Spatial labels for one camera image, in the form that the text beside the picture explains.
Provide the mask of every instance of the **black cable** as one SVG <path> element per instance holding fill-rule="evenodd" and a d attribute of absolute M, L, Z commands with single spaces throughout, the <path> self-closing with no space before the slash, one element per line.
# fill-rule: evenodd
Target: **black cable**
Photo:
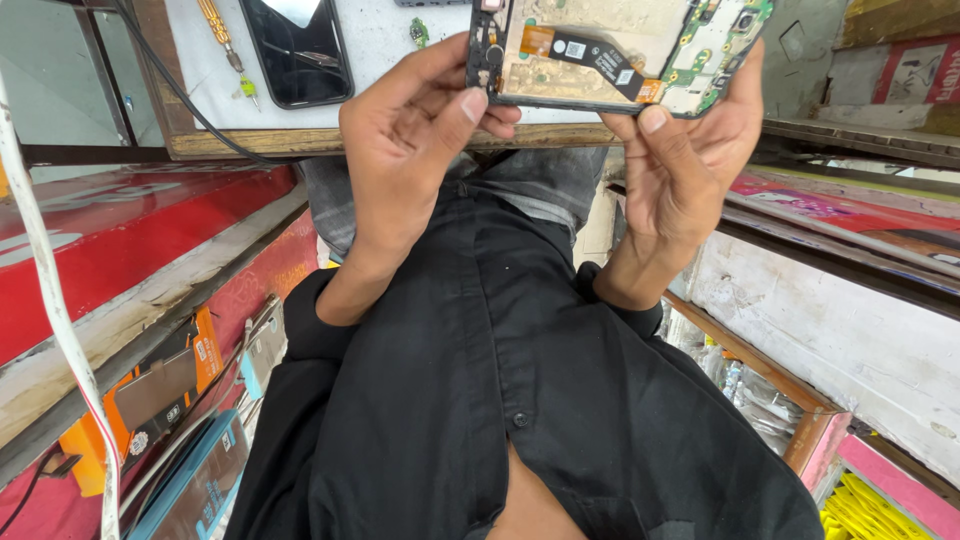
<path fill-rule="evenodd" d="M 266 156 L 261 156 L 256 152 L 251 152 L 246 148 L 240 146 L 239 144 L 228 139 L 226 135 L 220 133 L 220 130 L 213 127 L 213 124 L 210 124 L 197 107 L 193 105 L 193 102 L 190 101 L 190 97 L 186 95 L 186 92 L 183 91 L 183 88 L 180 88 L 180 85 L 177 84 L 177 81 L 174 80 L 174 76 L 170 74 L 167 70 L 167 67 L 163 65 L 163 61 L 160 60 L 160 57 L 156 55 L 154 49 L 150 46 L 150 43 L 147 42 L 147 39 L 140 33 L 140 28 L 137 26 L 136 21 L 133 20 L 130 12 L 124 8 L 122 0 L 110 0 L 110 3 L 117 10 L 117 13 L 120 15 L 120 18 L 123 19 L 124 23 L 127 25 L 127 29 L 130 31 L 133 38 L 136 39 L 136 42 L 140 45 L 140 48 L 143 49 L 143 53 L 147 55 L 147 58 L 150 59 L 150 62 L 153 63 L 156 70 L 160 72 L 160 75 L 167 82 L 168 85 L 174 90 L 174 93 L 177 94 L 177 97 L 183 102 L 183 104 L 190 110 L 190 113 L 194 115 L 197 120 L 200 121 L 204 127 L 213 134 L 213 136 L 220 139 L 221 142 L 226 144 L 231 150 L 250 158 L 251 160 L 260 161 L 261 163 L 267 163 L 269 165 L 289 165 L 291 163 L 296 163 L 298 161 L 303 161 L 306 158 L 294 158 L 288 160 L 279 160 L 275 158 L 267 158 Z"/>
<path fill-rule="evenodd" d="M 0 536 L 3 536 L 4 532 L 7 532 L 7 529 L 10 528 L 10 525 L 13 523 L 13 520 L 16 519 L 16 516 L 20 513 L 20 510 L 23 509 L 23 506 L 27 503 L 27 500 L 30 499 L 30 496 L 34 493 L 34 487 L 36 486 L 36 481 L 40 479 L 40 475 L 43 474 L 43 468 L 47 466 L 47 463 L 50 462 L 50 458 L 54 456 L 56 452 L 50 451 L 45 455 L 36 466 L 36 471 L 34 471 L 34 478 L 30 480 L 30 485 L 27 486 L 27 492 L 23 494 L 23 499 L 20 500 L 20 504 L 16 506 L 13 510 L 13 514 L 7 518 L 7 523 L 3 524 L 0 527 Z"/>

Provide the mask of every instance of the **smartphone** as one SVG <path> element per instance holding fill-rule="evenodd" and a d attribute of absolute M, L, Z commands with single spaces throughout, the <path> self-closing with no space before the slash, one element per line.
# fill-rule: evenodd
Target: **smartphone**
<path fill-rule="evenodd" d="M 240 0 L 267 88 L 282 109 L 353 95 L 333 0 Z"/>
<path fill-rule="evenodd" d="M 698 118 L 774 0 L 474 0 L 467 86 L 491 103 Z"/>

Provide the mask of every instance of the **wooden shelf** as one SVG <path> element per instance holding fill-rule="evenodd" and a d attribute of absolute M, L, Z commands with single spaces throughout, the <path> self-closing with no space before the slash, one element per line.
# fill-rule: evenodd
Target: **wooden shelf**
<path fill-rule="evenodd" d="M 821 439 L 827 433 L 833 416 L 843 412 L 842 409 L 806 381 L 799 379 L 720 324 L 706 311 L 690 302 L 684 302 L 670 291 L 663 293 L 663 299 L 724 349 L 737 355 L 740 361 L 776 386 L 804 411 L 804 416 L 801 417 L 797 430 L 783 454 L 783 460 L 787 465 L 797 473 L 797 476 L 801 476 L 820 445 Z"/>

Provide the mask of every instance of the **white wall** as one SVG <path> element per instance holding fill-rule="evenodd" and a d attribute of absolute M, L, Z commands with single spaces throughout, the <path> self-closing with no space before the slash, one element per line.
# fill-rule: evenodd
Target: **white wall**
<path fill-rule="evenodd" d="M 960 485 L 960 322 L 714 233 L 692 300 Z"/>

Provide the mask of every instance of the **wrist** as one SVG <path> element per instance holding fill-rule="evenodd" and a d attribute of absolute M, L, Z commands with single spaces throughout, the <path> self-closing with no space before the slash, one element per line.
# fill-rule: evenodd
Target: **wrist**
<path fill-rule="evenodd" d="M 696 245 L 681 242 L 624 236 L 593 281 L 593 291 L 604 302 L 624 309 L 654 307 L 667 285 L 693 259 L 696 249 Z"/>
<path fill-rule="evenodd" d="M 405 259 L 405 253 L 377 250 L 370 244 L 354 242 L 337 275 L 317 298 L 317 316 L 335 327 L 359 324 L 387 290 Z"/>

